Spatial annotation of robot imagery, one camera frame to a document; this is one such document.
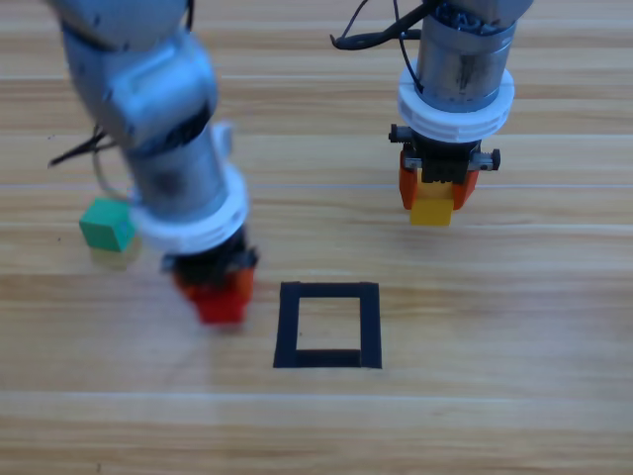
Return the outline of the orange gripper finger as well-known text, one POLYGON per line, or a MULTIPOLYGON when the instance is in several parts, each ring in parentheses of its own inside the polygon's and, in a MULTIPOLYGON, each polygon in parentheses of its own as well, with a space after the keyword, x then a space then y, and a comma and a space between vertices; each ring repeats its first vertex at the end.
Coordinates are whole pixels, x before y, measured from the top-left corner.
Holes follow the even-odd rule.
POLYGON ((468 171, 462 183, 452 184, 453 210, 460 210, 476 188, 478 171, 468 171))
POLYGON ((403 206, 410 211, 416 198, 417 187, 421 182, 422 171, 419 167, 407 168, 405 165, 406 153, 400 153, 399 189, 403 206))
POLYGON ((194 309, 198 308, 199 288, 187 283, 179 274, 171 275, 173 284, 183 299, 194 309))
POLYGON ((229 276, 230 314, 233 317, 244 315, 253 293, 254 272, 254 267, 247 267, 238 269, 229 276))

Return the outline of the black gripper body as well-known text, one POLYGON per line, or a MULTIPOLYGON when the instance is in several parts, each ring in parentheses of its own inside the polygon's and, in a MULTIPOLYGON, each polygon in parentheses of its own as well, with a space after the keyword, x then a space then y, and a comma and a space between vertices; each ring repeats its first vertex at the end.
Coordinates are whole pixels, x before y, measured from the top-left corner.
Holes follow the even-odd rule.
POLYGON ((185 289, 222 288, 231 274, 254 268, 258 260, 256 248, 248 245, 245 236, 233 236, 198 253, 166 253, 161 258, 160 271, 170 274, 176 284, 185 289))
POLYGON ((496 171, 500 167, 500 150, 481 150, 481 140, 474 142, 440 142, 415 132, 411 127, 391 124, 391 143, 403 145, 401 166, 405 171, 422 174, 422 181, 451 182, 462 185, 469 171, 496 171))

